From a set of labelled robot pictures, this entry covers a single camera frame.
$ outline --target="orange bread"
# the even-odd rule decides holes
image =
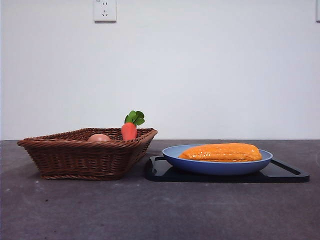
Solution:
[[[209,162],[250,162],[262,159],[259,149],[246,143],[220,143],[194,146],[179,155],[181,159]]]

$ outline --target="electrical outlet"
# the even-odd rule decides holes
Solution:
[[[117,21],[116,0],[93,0],[93,18],[95,23]]]

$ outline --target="brown wicker basket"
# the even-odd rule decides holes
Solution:
[[[83,128],[17,142],[24,147],[43,179],[117,180],[143,157],[157,130],[138,128],[137,138],[122,140],[121,128]],[[87,141],[105,134],[106,142]]]

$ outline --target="blue bowl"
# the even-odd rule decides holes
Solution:
[[[200,145],[201,144],[171,146],[162,150],[162,154],[172,166],[178,169],[197,174],[220,176],[245,175],[260,171],[270,163],[273,157],[272,153],[259,149],[262,155],[262,160],[259,161],[212,162],[178,158],[184,150]]]

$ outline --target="brown egg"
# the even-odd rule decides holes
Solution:
[[[89,137],[88,142],[106,142],[110,141],[110,137],[104,134],[93,134],[91,137]]]

